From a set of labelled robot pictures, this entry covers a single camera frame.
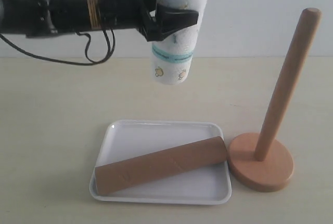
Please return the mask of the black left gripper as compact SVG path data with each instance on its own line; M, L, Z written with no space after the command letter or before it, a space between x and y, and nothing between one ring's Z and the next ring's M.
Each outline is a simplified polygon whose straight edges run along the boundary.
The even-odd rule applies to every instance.
M198 11L156 3L157 0L98 0L101 29L136 29L146 41L153 42L163 41L198 22Z

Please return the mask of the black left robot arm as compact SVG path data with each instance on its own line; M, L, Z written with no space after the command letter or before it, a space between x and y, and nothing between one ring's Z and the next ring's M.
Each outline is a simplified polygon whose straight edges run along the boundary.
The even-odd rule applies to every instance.
M28 38L135 29L159 42L197 24L198 17L198 11L157 0L1 0L1 32Z

